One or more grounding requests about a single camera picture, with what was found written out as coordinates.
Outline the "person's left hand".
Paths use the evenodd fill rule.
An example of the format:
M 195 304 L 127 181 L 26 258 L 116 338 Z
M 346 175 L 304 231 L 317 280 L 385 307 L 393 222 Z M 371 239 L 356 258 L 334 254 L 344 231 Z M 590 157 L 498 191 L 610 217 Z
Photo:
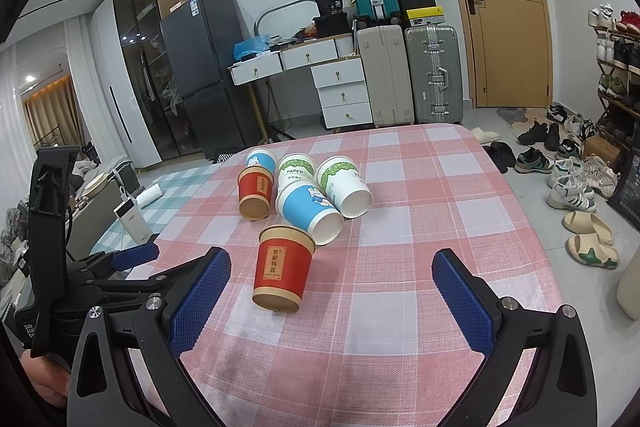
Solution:
M 55 407 L 64 407 L 70 389 L 68 370 L 48 357 L 33 358 L 29 350 L 21 354 L 20 361 L 38 395 Z

